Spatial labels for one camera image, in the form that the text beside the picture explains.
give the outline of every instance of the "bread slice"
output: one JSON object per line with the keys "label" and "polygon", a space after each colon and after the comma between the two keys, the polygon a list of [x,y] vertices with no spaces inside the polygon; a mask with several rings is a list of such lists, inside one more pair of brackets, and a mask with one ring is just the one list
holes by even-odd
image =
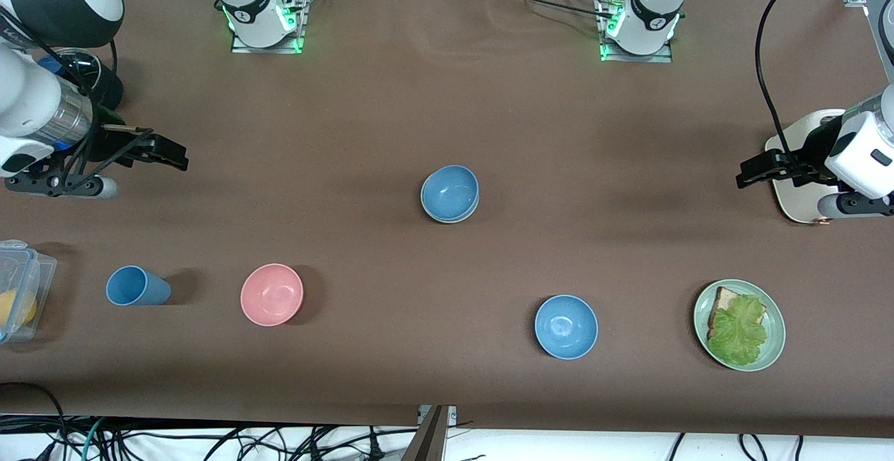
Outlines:
{"label": "bread slice", "polygon": [[[739,293],[736,293],[725,286],[717,287],[717,298],[715,299],[715,305],[711,309],[711,317],[708,318],[708,338],[714,337],[717,333],[717,330],[715,328],[715,312],[717,312],[718,309],[728,309],[729,305],[732,304],[732,301],[737,299],[738,296],[740,296]],[[764,306],[763,312],[767,312],[766,306]],[[757,322],[763,322],[763,315],[761,315]]]}

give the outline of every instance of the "brown table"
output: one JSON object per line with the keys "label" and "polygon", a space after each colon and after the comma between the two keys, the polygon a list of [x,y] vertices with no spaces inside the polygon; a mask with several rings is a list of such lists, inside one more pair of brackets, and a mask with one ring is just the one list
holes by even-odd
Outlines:
{"label": "brown table", "polygon": [[[894,430],[894,224],[797,226],[767,185],[735,187],[772,134],[753,62],[767,0],[687,0],[673,64],[600,62],[592,19],[521,0],[318,0],[294,57],[230,54],[213,0],[125,1],[121,114],[191,165],[110,168],[115,200],[3,194],[3,236],[59,269],[36,339],[0,349],[2,381],[71,414],[381,424],[449,403],[476,427]],[[765,53],[784,121],[886,83],[841,0],[782,0]],[[482,199],[443,226],[418,190],[450,163]],[[128,263],[167,277],[170,305],[109,304]],[[265,263],[306,285],[278,328],[240,311]],[[693,301],[722,277],[785,315],[766,371],[696,342]],[[599,317],[575,362],[532,333],[556,293]],[[50,411],[4,393],[3,410]]]}

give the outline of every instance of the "teal cable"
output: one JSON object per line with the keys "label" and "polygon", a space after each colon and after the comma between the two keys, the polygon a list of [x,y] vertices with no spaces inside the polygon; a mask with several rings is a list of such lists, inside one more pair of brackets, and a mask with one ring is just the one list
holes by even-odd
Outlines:
{"label": "teal cable", "polygon": [[80,461],[87,461],[87,451],[90,449],[90,441],[93,441],[93,435],[96,434],[96,430],[99,429],[99,423],[102,423],[103,419],[103,417],[100,417],[93,423],[93,426],[90,427],[90,433],[87,433],[87,438],[84,439],[84,450],[80,452]]}

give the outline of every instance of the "clear food container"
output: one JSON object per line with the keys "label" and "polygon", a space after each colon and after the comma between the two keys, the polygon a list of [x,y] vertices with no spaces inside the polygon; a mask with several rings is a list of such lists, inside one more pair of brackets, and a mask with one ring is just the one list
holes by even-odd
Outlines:
{"label": "clear food container", "polygon": [[0,241],[0,344],[34,337],[57,260],[23,241]]}

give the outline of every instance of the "green lettuce leaf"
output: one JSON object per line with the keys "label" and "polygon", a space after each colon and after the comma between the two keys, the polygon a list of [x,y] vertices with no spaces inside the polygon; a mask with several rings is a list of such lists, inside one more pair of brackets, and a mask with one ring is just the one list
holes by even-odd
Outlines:
{"label": "green lettuce leaf", "polygon": [[763,312],[757,295],[740,295],[729,303],[728,309],[718,309],[715,312],[717,332],[709,338],[708,348],[729,365],[756,362],[761,344],[767,340],[767,330],[757,322]]}

